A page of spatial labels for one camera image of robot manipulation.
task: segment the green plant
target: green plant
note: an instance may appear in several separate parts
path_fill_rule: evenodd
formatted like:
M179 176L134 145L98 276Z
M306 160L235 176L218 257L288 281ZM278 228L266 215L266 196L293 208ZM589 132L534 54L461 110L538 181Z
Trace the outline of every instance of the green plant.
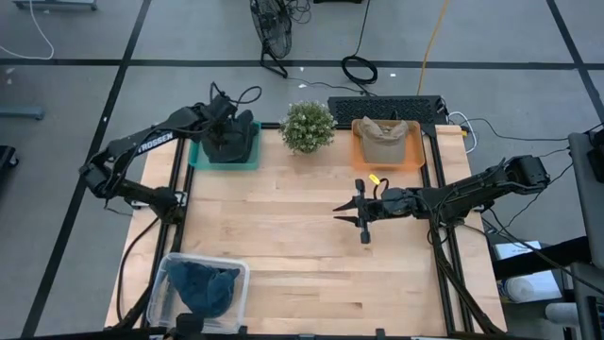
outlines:
M333 143L337 123L325 104L302 101L290 104L287 117L280 122L279 133L291 150L308 154Z

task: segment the wooden table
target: wooden table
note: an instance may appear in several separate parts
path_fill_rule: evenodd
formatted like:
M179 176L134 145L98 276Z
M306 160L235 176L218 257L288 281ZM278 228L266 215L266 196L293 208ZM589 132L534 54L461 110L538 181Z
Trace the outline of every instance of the wooden table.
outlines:
M446 182L470 176L459 127L438 126L437 131ZM362 245L359 229L332 218L332 209L356 193L354 179L365 179L368 195L373 188L368 173L349 165L349 134L336 131L333 145L295 156L276 130L263 130L258 171L196 171L182 252L249 264L249 333L371 335L383 328L388 335L446 335L434 255L426 240L428 221L378 221L370 227L372 243ZM428 139L425 143L431 182L436 183ZM148 154L142 184L167 185L175 148L171 143ZM179 187L186 160L182 166ZM391 187L422 186L419 171L376 175L388 178ZM126 244L153 218L148 210L135 212ZM482 230L476 213L466 224ZM128 258L125 312L147 285L158 230L146 235ZM457 235L468 290L505 330L484 236L465 228L457 228ZM449 287L457 330L462 331L458 298ZM106 324L115 322L114 292Z

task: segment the yellow tag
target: yellow tag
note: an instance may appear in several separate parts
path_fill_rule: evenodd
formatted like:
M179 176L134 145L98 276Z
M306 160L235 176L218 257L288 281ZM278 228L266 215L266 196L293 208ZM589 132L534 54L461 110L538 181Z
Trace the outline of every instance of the yellow tag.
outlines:
M379 185L379 178L376 175L374 175L374 174L369 175L369 179L372 182L374 182L376 185Z

